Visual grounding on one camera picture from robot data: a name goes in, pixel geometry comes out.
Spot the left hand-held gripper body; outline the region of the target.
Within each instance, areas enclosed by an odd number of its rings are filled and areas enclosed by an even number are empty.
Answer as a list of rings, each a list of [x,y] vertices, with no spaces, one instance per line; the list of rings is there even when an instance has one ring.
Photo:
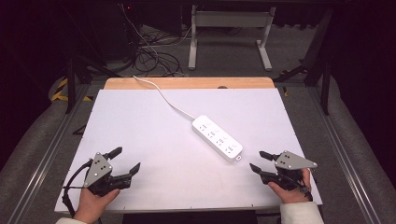
[[[105,196],[114,189],[128,189],[131,186],[132,177],[129,176],[129,173],[112,176],[113,167],[103,155],[101,153],[95,154],[91,167],[86,174],[83,188],[99,196]]]

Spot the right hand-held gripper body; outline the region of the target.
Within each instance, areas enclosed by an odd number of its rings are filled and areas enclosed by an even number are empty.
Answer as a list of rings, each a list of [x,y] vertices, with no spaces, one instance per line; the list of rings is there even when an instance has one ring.
[[[269,182],[277,183],[284,190],[293,190],[301,188],[304,168],[317,168],[318,164],[299,155],[285,150],[280,153],[279,158],[275,161],[276,174],[262,171],[260,175],[263,184]]]

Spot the white power strip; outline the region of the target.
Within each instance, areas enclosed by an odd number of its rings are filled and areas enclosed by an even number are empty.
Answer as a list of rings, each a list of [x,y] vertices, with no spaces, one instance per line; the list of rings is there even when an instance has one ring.
[[[220,156],[229,162],[240,161],[243,146],[207,116],[199,116],[192,129]]]

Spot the person's right hand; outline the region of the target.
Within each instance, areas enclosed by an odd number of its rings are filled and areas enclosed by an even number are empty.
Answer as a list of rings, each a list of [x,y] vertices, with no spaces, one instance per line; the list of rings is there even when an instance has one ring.
[[[312,190],[310,183],[310,170],[307,168],[302,169],[303,181],[302,184],[306,186],[308,191]],[[305,203],[310,199],[300,189],[284,190],[277,183],[269,182],[268,187],[280,198],[282,203]]]

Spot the person's left hand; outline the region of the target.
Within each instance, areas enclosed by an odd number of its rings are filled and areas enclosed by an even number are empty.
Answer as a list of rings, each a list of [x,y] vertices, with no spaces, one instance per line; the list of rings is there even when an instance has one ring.
[[[78,209],[73,219],[86,224],[93,224],[119,194],[119,189],[114,189],[105,196],[94,195],[88,189],[82,189],[79,196]]]

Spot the white paper sheet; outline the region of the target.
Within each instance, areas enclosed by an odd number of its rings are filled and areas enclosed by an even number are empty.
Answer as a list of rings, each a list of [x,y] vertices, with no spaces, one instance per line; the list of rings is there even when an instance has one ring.
[[[224,160],[193,131],[200,115],[243,146],[240,161]],[[140,162],[131,186],[107,208],[121,213],[275,207],[280,200],[249,164],[273,172],[259,151],[303,152],[276,89],[101,90],[67,174],[73,203],[84,181],[77,169],[116,147],[114,175]]]

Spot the person's right sleeve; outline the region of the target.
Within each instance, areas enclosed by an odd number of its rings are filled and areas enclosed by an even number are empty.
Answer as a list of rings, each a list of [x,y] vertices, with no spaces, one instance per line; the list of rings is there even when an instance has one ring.
[[[314,202],[283,203],[280,214],[282,224],[324,224]]]

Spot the person's sleeve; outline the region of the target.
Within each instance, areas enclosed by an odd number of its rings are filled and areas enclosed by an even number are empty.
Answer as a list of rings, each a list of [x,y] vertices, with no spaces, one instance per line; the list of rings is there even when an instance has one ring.
[[[55,222],[55,224],[87,224],[87,223],[73,218],[61,217]]]
[[[280,214],[282,224],[324,224],[314,202],[283,203]]]

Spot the person's left sleeve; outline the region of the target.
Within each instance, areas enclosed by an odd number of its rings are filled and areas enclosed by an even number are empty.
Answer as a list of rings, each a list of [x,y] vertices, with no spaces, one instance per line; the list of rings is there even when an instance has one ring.
[[[73,218],[61,217],[55,222],[55,224],[87,224],[87,223]]]

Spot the yellow black hazard tape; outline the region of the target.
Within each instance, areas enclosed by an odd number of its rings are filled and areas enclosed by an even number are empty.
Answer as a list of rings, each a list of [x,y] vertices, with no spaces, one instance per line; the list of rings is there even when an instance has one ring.
[[[64,77],[62,81],[59,83],[55,93],[51,97],[51,101],[67,101],[68,97],[66,95],[63,95],[63,89],[66,87],[67,84],[67,78]],[[94,99],[93,96],[87,95],[83,98],[84,102],[91,102]]]

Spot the black metal stand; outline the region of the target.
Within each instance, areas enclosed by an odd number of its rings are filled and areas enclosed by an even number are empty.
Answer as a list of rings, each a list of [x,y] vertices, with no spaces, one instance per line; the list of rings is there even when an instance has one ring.
[[[314,87],[321,79],[321,95],[320,95],[320,107],[323,113],[328,116],[328,102],[329,102],[329,91],[330,91],[330,78],[331,78],[331,67],[330,63],[324,59],[320,53],[323,47],[323,41],[326,37],[327,29],[332,18],[332,9],[327,9],[318,24],[318,28],[314,34],[312,42],[301,60],[301,64],[296,68],[288,71],[284,70],[280,73],[279,77],[273,79],[275,83],[284,82],[291,77],[306,72],[304,84],[306,87]]]
[[[92,67],[94,70],[107,77],[118,77],[115,72],[110,71],[103,65],[100,65],[85,56],[75,55],[70,57],[66,64],[65,76],[67,78],[67,114],[69,114],[77,104],[76,79],[84,85],[89,85],[92,82],[92,71],[89,70],[89,67]]]

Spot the white metal desk frame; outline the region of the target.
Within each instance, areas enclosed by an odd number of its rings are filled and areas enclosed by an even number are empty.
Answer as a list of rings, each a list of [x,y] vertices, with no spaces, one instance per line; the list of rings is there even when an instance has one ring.
[[[262,28],[262,38],[256,41],[256,46],[262,58],[262,64],[266,71],[273,69],[268,53],[266,42],[272,27],[276,8],[270,7],[264,12],[243,11],[202,11],[196,5],[191,7],[191,43],[188,67],[190,70],[196,68],[197,58],[197,27],[241,27]]]

